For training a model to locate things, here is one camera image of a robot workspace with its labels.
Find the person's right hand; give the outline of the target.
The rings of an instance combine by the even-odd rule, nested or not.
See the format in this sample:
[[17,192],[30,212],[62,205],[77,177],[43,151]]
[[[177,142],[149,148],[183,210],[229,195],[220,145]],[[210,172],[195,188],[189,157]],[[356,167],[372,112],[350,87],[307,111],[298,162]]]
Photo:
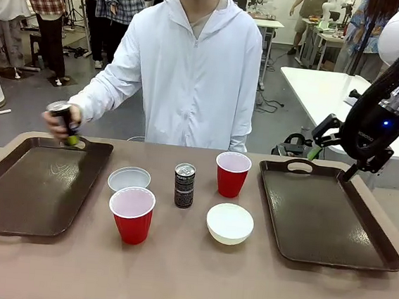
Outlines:
[[69,145],[77,137],[82,111],[68,101],[54,101],[46,107],[43,118],[54,138]]

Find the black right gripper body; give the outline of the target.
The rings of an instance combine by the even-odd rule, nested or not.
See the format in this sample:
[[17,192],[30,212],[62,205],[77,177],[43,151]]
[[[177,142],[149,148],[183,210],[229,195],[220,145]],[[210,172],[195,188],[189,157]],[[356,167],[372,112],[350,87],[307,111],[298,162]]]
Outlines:
[[362,115],[358,134],[357,144],[361,147],[374,143],[381,137],[390,138],[389,144],[382,146],[372,157],[357,160],[351,166],[354,172],[377,173],[393,156],[394,150],[390,145],[399,137],[399,113],[392,113],[378,104],[368,107],[368,113]]

